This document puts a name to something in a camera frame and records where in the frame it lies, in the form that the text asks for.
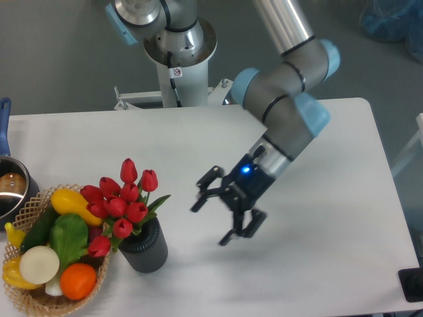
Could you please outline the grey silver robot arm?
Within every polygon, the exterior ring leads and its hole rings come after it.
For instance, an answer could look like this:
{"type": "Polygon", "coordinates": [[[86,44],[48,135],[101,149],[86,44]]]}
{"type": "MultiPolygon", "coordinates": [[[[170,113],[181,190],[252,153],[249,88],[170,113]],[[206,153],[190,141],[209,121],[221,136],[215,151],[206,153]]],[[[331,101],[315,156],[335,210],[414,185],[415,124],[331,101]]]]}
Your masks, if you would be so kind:
{"type": "MultiPolygon", "coordinates": [[[[255,1],[282,62],[270,73],[240,72],[231,99],[266,126],[265,133],[230,171],[215,166],[197,183],[198,211],[218,197],[233,214],[232,229],[221,239],[252,237],[266,218],[256,201],[330,121],[328,111],[308,90],[340,64],[337,47],[318,40],[297,1],[255,1]]],[[[195,1],[111,1],[106,16],[129,45],[143,44],[156,64],[166,108],[203,106],[208,100],[208,61],[217,39],[198,16],[195,1]]]]}

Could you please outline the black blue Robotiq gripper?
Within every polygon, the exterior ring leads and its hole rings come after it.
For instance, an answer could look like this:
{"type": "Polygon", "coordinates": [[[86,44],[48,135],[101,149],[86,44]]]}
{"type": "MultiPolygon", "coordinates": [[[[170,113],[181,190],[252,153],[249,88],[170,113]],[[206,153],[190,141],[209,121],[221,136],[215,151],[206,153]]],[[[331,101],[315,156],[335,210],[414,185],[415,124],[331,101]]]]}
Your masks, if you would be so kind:
{"type": "Polygon", "coordinates": [[[190,208],[191,212],[197,213],[210,197],[220,197],[233,212],[233,228],[219,241],[220,246],[226,246],[238,237],[252,238],[267,218],[265,212],[253,207],[276,179],[268,175],[254,161],[255,158],[245,154],[228,174],[220,166],[213,166],[196,183],[199,192],[196,203],[190,208]],[[209,188],[218,178],[222,178],[221,186],[209,188]],[[245,211],[248,210],[251,220],[244,227],[245,211]]]}

